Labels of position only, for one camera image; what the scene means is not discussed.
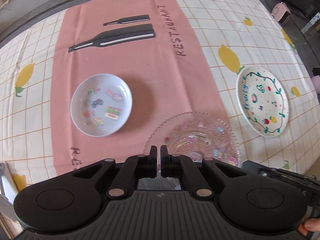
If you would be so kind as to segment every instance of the ribbed black surface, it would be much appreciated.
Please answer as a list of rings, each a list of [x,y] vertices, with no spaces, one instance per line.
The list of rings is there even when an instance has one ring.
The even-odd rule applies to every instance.
[[[186,191],[134,191],[125,200],[110,202],[90,225],[62,235],[28,230],[18,240],[303,240],[298,232],[257,236],[228,224],[209,201]]]

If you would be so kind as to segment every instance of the pink object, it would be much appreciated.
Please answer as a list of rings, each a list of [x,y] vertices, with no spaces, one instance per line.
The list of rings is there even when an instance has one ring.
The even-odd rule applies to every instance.
[[[123,27],[103,26],[104,22],[144,14],[150,17],[155,38],[68,53],[74,44]],[[99,73],[122,78],[132,91],[133,106],[118,132],[94,138],[75,127],[69,108],[78,85]],[[156,127],[188,111],[228,122],[199,41],[176,0],[93,0],[66,11],[55,47],[51,88],[52,149],[58,175],[104,158],[123,162],[140,154]]]
[[[291,12],[284,2],[278,3],[272,10],[271,15],[281,24],[285,24],[291,15]]]
[[[313,86],[315,87],[316,93],[320,94],[320,76],[313,76],[311,78]]]

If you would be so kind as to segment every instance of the white bowl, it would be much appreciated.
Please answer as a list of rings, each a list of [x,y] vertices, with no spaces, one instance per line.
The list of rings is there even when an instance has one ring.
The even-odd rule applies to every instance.
[[[103,104],[92,107],[92,102],[97,99],[101,99]],[[70,103],[73,123],[81,132],[92,137],[103,137],[118,131],[128,120],[131,109],[132,95],[128,85],[111,74],[87,78],[77,87]],[[103,124],[97,125],[96,118],[100,118]]]

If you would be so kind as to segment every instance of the hand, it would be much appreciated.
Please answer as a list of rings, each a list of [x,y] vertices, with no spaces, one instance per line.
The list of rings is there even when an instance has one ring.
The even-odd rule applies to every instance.
[[[298,231],[304,236],[307,235],[308,231],[317,232],[320,231],[320,218],[310,218],[304,225],[300,224]]]

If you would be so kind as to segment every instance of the black cable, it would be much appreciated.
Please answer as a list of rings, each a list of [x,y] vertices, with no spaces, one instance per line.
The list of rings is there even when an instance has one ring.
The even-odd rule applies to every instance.
[[[267,2],[267,0],[265,0],[265,2],[267,3],[267,5],[269,6],[269,8],[271,9],[271,11],[272,11],[272,8],[271,8],[271,6],[269,5],[269,3]],[[301,16],[299,16],[298,14],[296,14],[296,13],[293,13],[294,15],[296,15],[296,16],[298,16],[298,17],[300,17],[301,19],[303,19],[303,20],[306,20],[306,19],[304,19],[304,18],[302,18]],[[300,30],[300,28],[298,27],[298,25],[294,22],[294,20],[293,19],[291,19],[292,20],[292,22],[294,23],[294,25],[298,28],[298,30],[301,32],[301,30]],[[309,45],[309,47],[310,47],[310,49],[311,49],[311,51],[313,52],[313,55],[315,55],[315,57],[316,57],[316,60],[318,61],[318,64],[319,64],[319,67],[320,67],[320,62],[319,62],[319,60],[318,60],[318,58],[317,58],[317,56],[316,56],[316,54],[315,54],[315,52],[313,51],[313,49],[312,49],[312,47],[311,47],[311,45],[310,45],[310,43],[309,43],[309,41],[307,40],[307,38],[304,36],[304,34],[301,32],[301,34],[302,34],[302,36],[304,37],[304,39],[306,40],[306,42],[308,43],[308,45]]]

